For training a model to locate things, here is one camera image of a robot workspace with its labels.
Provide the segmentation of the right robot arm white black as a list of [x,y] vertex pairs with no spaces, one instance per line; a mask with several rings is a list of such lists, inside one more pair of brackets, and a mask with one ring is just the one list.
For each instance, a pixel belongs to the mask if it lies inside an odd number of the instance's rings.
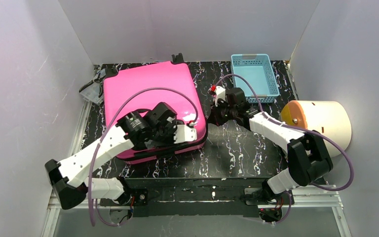
[[262,183],[260,197],[272,199],[298,186],[307,186],[333,169],[325,142],[316,132],[306,133],[286,127],[268,113],[249,106],[241,88],[225,90],[212,86],[214,100],[207,122],[221,126],[229,120],[263,135],[278,145],[288,158],[288,166]]

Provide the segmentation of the pink hard-shell suitcase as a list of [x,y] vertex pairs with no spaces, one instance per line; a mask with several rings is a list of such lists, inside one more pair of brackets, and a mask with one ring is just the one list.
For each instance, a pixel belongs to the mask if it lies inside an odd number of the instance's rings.
[[120,70],[105,79],[104,109],[106,126],[132,111],[145,116],[160,102],[176,112],[184,123],[194,122],[197,138],[188,143],[160,142],[153,148],[134,148],[117,157],[126,164],[138,164],[162,156],[176,155],[201,148],[207,139],[208,125],[188,65],[181,53],[171,61]]

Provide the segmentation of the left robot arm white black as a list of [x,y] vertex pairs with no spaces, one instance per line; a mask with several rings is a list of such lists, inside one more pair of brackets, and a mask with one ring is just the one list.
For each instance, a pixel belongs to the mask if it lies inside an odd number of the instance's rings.
[[72,209],[86,198],[90,205],[96,199],[133,203],[143,189],[129,187],[124,178],[93,178],[96,168],[128,150],[146,150],[153,144],[176,147],[196,139],[195,130],[177,119],[168,104],[160,102],[145,112],[144,116],[139,110],[127,113],[78,153],[45,163],[47,177],[62,209]]

